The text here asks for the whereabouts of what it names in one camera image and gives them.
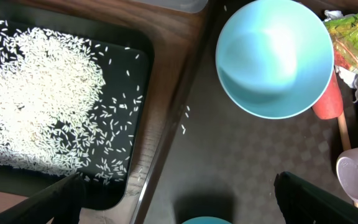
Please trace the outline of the orange carrot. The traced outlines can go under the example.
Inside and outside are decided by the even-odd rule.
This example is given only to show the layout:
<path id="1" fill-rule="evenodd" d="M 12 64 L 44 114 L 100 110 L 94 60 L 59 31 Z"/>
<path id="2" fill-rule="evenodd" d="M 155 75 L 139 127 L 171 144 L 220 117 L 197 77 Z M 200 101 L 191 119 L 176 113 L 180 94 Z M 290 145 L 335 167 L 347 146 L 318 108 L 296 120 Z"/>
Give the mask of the orange carrot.
<path id="1" fill-rule="evenodd" d="M 321 98 L 312 106 L 319 119 L 334 119 L 343 113 L 342 94 L 337 83 L 335 71 Z"/>

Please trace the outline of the light blue bowl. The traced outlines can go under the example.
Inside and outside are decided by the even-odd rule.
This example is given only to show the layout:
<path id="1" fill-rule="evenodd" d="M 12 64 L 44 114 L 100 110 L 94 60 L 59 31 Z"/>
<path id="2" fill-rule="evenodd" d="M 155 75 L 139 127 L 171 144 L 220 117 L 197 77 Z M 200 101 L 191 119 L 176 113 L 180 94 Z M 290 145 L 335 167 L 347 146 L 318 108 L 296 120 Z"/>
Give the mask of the light blue bowl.
<path id="1" fill-rule="evenodd" d="M 216 70 L 230 99 L 266 119 L 286 119 L 312 107 L 334 68 L 333 43 L 322 20 L 291 0 L 252 1 L 223 26 Z"/>

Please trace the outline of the black plastic tray bin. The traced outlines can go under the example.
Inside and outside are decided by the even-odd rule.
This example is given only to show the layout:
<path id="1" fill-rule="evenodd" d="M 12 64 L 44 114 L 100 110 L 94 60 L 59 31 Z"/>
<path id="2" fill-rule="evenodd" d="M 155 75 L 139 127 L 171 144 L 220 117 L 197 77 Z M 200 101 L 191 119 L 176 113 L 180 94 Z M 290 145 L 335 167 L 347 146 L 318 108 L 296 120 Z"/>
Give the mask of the black plastic tray bin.
<path id="1" fill-rule="evenodd" d="M 144 98 L 154 62 L 151 41 L 140 31 L 0 1 L 0 18 L 8 30 L 41 27 L 89 38 L 95 50 L 103 50 L 98 63 L 106 86 L 100 102 L 90 111 L 95 135 L 75 137 L 63 123 L 57 123 L 57 143 L 78 153 L 84 162 L 80 172 L 85 180 L 84 207 L 107 210 L 123 198 Z"/>

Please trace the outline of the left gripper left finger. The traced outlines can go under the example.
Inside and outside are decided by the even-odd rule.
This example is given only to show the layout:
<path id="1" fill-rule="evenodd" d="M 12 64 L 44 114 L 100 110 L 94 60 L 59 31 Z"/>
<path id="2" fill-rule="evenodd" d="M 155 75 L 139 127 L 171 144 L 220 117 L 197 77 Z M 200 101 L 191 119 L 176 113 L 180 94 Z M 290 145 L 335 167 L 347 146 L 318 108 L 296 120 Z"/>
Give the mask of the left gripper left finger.
<path id="1" fill-rule="evenodd" d="M 86 199 L 82 177 L 72 174 L 0 213 L 0 224 L 77 224 Z"/>

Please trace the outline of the white rice pile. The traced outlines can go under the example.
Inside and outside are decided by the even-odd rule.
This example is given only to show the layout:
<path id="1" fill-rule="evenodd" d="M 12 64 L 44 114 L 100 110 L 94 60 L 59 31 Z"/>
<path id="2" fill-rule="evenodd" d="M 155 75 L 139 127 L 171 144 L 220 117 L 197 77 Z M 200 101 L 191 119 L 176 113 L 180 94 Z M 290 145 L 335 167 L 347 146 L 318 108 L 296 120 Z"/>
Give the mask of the white rice pile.
<path id="1" fill-rule="evenodd" d="M 55 139 L 57 123 L 75 137 L 99 132 L 90 111 L 106 86 L 103 54 L 90 39 L 51 29 L 10 34 L 0 19 L 0 166 L 82 176 L 82 157 Z"/>

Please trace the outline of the brown serving tray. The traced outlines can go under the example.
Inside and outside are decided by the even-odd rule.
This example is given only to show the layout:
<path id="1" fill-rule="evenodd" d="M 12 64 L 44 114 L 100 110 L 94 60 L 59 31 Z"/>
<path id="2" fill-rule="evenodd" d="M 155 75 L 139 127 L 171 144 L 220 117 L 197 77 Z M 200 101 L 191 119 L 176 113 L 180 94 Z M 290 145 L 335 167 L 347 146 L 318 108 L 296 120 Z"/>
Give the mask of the brown serving tray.
<path id="1" fill-rule="evenodd" d="M 208 3 L 132 223 L 181 223 L 199 216 L 283 223 L 273 186 L 283 171 L 347 199 L 334 173 L 341 152 L 336 120 L 321 120 L 311 110 L 289 119 L 258 118 L 223 90 L 216 42 L 243 5 Z"/>

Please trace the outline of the light blue cup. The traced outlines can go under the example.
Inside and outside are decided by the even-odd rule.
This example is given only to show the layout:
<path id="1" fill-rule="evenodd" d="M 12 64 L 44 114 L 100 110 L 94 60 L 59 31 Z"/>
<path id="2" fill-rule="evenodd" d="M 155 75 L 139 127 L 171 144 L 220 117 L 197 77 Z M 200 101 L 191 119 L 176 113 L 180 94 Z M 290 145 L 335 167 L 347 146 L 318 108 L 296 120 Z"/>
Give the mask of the light blue cup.
<path id="1" fill-rule="evenodd" d="M 195 217 L 183 222 L 182 224 L 232 224 L 232 223 L 217 217 Z"/>

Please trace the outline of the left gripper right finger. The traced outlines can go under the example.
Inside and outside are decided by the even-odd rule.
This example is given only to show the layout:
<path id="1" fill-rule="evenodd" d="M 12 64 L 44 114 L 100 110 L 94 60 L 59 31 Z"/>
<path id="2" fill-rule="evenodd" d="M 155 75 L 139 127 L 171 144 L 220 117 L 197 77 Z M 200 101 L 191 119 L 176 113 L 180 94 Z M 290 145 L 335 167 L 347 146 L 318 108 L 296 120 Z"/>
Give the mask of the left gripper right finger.
<path id="1" fill-rule="evenodd" d="M 290 172 L 276 175 L 274 187 L 286 224 L 358 224 L 358 208 Z"/>

